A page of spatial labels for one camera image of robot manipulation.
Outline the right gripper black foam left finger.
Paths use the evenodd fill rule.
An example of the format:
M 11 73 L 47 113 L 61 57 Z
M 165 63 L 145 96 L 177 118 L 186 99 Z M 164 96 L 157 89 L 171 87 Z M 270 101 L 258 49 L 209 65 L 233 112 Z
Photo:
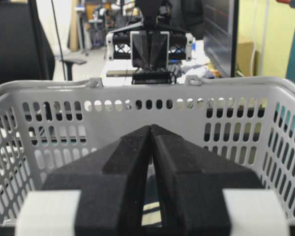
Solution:
M 140 230 L 151 128 L 143 126 L 50 174 L 26 197 L 17 236 L 123 236 Z

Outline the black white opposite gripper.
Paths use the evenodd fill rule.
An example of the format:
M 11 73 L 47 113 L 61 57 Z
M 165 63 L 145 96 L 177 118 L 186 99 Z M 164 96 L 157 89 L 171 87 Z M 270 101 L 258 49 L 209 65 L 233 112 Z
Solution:
M 193 35 L 166 24 L 137 22 L 106 35 L 108 60 L 130 59 L 132 66 L 165 68 L 167 61 L 191 60 Z

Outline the right gripper black foam right finger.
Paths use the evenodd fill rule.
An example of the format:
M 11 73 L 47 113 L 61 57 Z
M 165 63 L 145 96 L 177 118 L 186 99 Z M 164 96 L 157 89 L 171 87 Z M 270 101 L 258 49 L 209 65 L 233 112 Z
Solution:
M 288 236 L 276 193 L 257 174 L 151 126 L 154 164 L 166 226 L 184 236 Z

